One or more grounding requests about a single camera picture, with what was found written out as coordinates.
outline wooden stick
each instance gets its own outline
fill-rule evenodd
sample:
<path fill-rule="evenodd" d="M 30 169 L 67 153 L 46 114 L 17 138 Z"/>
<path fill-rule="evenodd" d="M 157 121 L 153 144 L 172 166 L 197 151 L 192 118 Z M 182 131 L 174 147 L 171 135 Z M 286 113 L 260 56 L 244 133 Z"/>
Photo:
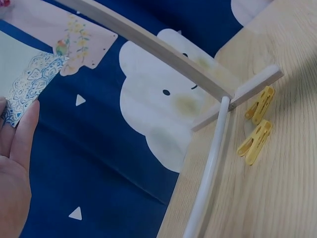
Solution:
<path fill-rule="evenodd" d="M 229 110 L 235 109 L 244 101 L 261 92 L 265 86 L 269 86 L 283 76 L 283 72 L 277 65 L 270 65 L 255 75 L 252 79 L 241 85 L 235 97 L 231 100 Z M 212 106 L 206 113 L 198 116 L 193 123 L 192 130 L 198 131 L 218 118 L 220 103 Z"/>
<path fill-rule="evenodd" d="M 76 11 L 80 11 L 82 14 L 134 42 L 144 50 L 177 70 L 179 73 L 183 74 L 185 77 L 189 78 L 218 101 L 221 101 L 223 96 L 227 96 L 230 99 L 234 97 L 234 92 L 231 89 L 223 85 L 219 80 L 215 79 L 201 66 L 189 60 L 173 47 L 166 44 L 164 41 L 160 40 L 144 28 L 104 5 L 101 5 L 93 0 L 56 1 Z"/>

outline white cloud print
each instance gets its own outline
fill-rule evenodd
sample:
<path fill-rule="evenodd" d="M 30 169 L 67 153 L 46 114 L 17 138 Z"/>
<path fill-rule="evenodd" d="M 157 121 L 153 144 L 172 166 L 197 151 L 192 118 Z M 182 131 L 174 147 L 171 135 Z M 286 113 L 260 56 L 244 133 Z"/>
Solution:
<path fill-rule="evenodd" d="M 213 64 L 211 56 L 172 29 L 160 31 L 158 38 L 202 66 Z M 163 166 L 180 172 L 204 91 L 131 41 L 122 46 L 119 61 L 126 75 L 120 94 L 124 119 L 146 137 Z"/>

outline plastic clothespin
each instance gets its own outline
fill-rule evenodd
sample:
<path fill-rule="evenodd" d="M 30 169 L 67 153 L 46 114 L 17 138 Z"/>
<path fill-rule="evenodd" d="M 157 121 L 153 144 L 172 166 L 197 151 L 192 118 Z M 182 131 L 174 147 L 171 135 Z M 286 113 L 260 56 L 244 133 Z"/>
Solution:
<path fill-rule="evenodd" d="M 261 95 L 258 97 L 258 99 L 247 110 L 245 118 L 252 118 L 253 124 L 258 125 L 261 122 L 268 106 L 270 105 L 274 94 L 274 88 L 266 86 L 265 89 L 261 92 Z"/>
<path fill-rule="evenodd" d="M 237 154 L 239 156 L 246 155 L 245 161 L 248 165 L 252 165 L 257 159 L 272 127 L 269 121 L 262 120 L 251 135 L 238 148 Z"/>

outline white plastic rod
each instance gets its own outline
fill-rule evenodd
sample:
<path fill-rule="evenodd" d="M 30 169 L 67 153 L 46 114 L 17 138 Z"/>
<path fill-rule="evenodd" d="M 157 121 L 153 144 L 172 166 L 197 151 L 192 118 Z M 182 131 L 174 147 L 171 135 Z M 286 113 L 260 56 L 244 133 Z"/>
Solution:
<path fill-rule="evenodd" d="M 209 190 L 212 183 L 213 174 L 217 164 L 217 159 L 221 147 L 224 128 L 226 125 L 226 119 L 228 115 L 230 99 L 223 97 L 221 100 L 221 106 L 218 116 L 216 129 L 214 131 L 210 152 L 208 155 L 206 167 L 203 173 L 203 178 L 197 193 L 197 197 L 194 203 L 193 210 L 190 214 L 185 233 L 183 238 L 194 238 L 197 232 L 198 225 L 204 214 L 204 207 L 207 203 Z"/>

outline navy blue fabric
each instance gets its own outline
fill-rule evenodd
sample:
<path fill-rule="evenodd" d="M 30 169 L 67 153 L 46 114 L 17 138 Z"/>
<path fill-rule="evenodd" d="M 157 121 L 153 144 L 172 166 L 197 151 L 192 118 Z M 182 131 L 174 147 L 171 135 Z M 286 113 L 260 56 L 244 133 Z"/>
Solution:
<path fill-rule="evenodd" d="M 159 21 L 212 57 L 242 26 L 231 11 L 231 0 L 123 0 L 133 1 Z"/>
<path fill-rule="evenodd" d="M 219 21 L 219 15 L 211 19 L 210 12 L 197 7 L 197 1 L 186 0 L 187 8 L 182 6 L 182 10 L 167 9 L 177 0 L 151 4 L 142 0 L 99 1 L 155 35 L 170 26 L 181 29 L 211 55 L 239 29 L 228 8 L 230 0 L 218 4 L 223 8 L 222 19 L 228 16 L 227 21 Z M 182 18 L 172 21 L 167 15 L 158 21 L 155 15 L 159 12 L 151 12 L 157 7 L 182 13 Z M 197 18 L 192 18 L 193 10 L 197 10 Z M 190 18 L 201 19 L 203 14 L 208 15 L 208 23 L 190 22 Z M 0 30 L 29 46 L 52 52 L 51 47 L 3 21 Z M 119 95 L 125 75 L 118 53 L 125 42 L 119 36 L 96 69 L 82 67 L 75 75 L 57 75 L 39 96 L 40 121 L 30 167 L 33 196 L 22 238 L 156 237 L 178 174 L 160 164 L 144 136 L 121 115 Z M 86 99 L 79 107 L 75 106 L 77 94 Z M 83 220 L 68 218 L 78 206 Z"/>

